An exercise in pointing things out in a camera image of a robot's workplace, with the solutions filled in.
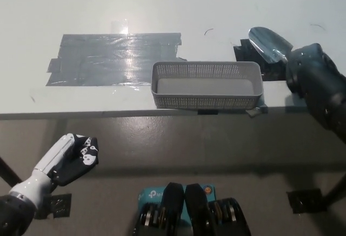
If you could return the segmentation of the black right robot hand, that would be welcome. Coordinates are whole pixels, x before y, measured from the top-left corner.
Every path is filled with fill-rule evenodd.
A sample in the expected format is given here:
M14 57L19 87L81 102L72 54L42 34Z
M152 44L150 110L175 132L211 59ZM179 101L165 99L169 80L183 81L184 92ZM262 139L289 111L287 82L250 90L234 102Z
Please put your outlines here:
M329 99L343 87L340 72L318 43L296 49L288 56L286 83L300 98Z

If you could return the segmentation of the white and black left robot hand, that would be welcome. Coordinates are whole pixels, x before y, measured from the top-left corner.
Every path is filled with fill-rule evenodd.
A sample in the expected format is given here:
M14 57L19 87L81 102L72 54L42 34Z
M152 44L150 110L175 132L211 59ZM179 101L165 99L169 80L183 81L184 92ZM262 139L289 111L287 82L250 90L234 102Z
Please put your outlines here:
M39 160L31 176L15 185L9 194L39 209L43 198L57 186L72 183L97 164L98 141L95 137L65 134Z

